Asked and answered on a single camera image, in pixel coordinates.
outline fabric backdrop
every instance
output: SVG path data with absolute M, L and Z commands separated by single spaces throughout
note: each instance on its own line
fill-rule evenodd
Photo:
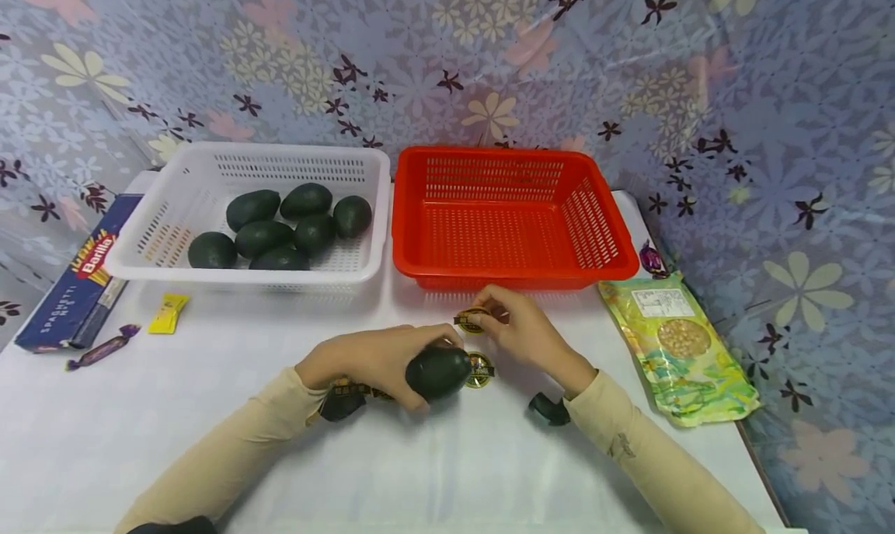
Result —
M 894 3 L 0 0 L 0 339 L 185 141 L 579 150 L 763 394 L 791 520 L 891 532 Z

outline hand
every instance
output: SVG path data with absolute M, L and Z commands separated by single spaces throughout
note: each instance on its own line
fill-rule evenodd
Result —
M 566 398 L 582 393 L 597 375 L 586 358 L 573 350 L 534 300 L 498 285 L 489 285 L 475 297 L 491 316 L 470 315 L 502 350 L 520 363 L 541 369 L 566 391 Z
M 295 365 L 295 371 L 308 388 L 323 389 L 347 376 L 387 393 L 408 411 L 425 411 L 426 400 L 407 385 L 404 376 L 411 359 L 438 338 L 463 347 L 463 340 L 450 324 L 419 328 L 404 324 L 326 340 Z

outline snack bag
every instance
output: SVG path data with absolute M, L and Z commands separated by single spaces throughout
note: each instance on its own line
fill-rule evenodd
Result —
M 602 281 L 599 288 L 656 406 L 673 423 L 741 420 L 761 405 L 680 271 L 665 280 Z

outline blue box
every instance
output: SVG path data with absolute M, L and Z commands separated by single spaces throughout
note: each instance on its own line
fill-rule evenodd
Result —
M 103 263 L 141 198 L 142 194 L 119 194 L 14 344 L 33 353 L 93 347 L 127 285 L 111 277 Z

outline arm sleeve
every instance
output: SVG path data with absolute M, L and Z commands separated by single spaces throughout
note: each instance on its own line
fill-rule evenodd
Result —
M 572 421 L 634 481 L 671 531 L 762 534 L 733 495 L 602 371 L 587 390 L 564 400 Z
M 284 369 L 178 458 L 137 498 L 114 533 L 196 517 L 216 522 L 278 450 L 306 429 L 325 394 L 308 390 L 293 368 Z

